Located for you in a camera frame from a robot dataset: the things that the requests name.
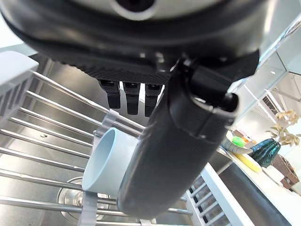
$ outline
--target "teal vase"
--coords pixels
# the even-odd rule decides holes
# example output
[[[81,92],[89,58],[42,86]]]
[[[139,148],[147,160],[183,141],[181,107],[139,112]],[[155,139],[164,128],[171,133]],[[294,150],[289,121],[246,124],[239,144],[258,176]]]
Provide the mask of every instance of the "teal vase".
[[[272,160],[276,157],[281,145],[274,139],[266,139],[251,147],[253,153],[250,156],[258,162],[262,167],[267,167],[272,163]]]

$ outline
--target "white cup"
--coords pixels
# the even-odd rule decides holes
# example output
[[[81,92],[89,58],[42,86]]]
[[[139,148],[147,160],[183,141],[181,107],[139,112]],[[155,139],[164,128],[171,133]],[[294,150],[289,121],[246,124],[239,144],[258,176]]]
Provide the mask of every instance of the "white cup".
[[[138,139],[116,128],[109,129],[91,154],[82,188],[117,197]]]

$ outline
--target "dried flower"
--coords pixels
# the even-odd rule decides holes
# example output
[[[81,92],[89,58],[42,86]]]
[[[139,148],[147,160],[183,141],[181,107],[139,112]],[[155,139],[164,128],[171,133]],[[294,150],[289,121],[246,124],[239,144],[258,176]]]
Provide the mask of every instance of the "dried flower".
[[[276,119],[278,122],[271,127],[274,131],[268,130],[266,132],[271,133],[272,138],[278,138],[281,145],[290,145],[292,147],[294,144],[299,145],[301,134],[291,134],[287,131],[287,128],[298,122],[299,116],[294,110],[289,110],[287,112],[280,112],[276,114]]]

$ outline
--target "yellow sponge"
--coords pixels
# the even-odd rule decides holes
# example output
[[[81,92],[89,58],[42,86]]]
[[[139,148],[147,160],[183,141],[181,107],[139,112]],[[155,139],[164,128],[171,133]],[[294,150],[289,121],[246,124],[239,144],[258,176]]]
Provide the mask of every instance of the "yellow sponge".
[[[262,171],[261,166],[254,159],[252,159],[249,155],[247,155],[247,154],[234,154],[234,155],[239,160],[241,160],[247,167],[249,167],[256,173],[259,173]]]

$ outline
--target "kitchen counter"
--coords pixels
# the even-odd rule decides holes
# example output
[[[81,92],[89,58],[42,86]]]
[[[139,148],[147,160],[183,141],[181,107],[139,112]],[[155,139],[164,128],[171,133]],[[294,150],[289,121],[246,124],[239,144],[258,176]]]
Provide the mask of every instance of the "kitchen counter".
[[[219,153],[229,157],[236,166],[246,175],[246,177],[256,185],[258,192],[261,192],[266,199],[279,211],[279,213],[291,224],[300,225],[301,215],[301,197],[284,188],[283,186],[275,183],[271,178],[268,177],[263,171],[256,173],[242,163],[235,155],[228,153],[223,149],[218,150]]]

